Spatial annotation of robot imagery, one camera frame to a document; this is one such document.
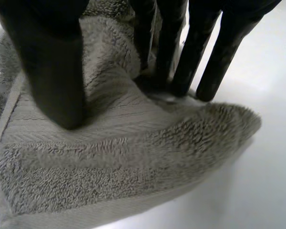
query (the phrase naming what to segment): white surface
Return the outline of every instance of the white surface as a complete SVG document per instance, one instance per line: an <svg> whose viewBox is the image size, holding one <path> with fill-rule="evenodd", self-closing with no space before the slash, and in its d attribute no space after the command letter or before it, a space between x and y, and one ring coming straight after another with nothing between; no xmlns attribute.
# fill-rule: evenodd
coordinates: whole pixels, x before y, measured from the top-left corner
<svg viewBox="0 0 286 229"><path fill-rule="evenodd" d="M244 39L215 100L261 114L253 144L191 193L100 229L286 229L286 0Z"/></svg>

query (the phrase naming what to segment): white floor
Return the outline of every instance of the white floor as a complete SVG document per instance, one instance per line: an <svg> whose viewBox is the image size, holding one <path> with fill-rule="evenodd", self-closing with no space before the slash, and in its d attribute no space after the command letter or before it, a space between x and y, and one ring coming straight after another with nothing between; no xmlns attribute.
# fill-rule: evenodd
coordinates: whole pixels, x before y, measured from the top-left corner
<svg viewBox="0 0 286 229"><path fill-rule="evenodd" d="M286 229L286 0L244 39L215 100L261 114L263 127L245 153L191 193L100 229Z"/></svg>

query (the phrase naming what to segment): gray towel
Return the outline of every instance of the gray towel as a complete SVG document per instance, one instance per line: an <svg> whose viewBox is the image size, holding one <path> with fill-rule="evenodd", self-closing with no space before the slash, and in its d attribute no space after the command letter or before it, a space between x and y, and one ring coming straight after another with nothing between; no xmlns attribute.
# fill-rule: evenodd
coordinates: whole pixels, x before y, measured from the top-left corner
<svg viewBox="0 0 286 229"><path fill-rule="evenodd" d="M99 16L81 27L91 112L72 132L38 110L1 39L13 54L0 62L1 74L9 69L0 77L0 229L90 229L144 212L190 191L261 126L238 105L148 99L132 81L132 28Z"/></svg>

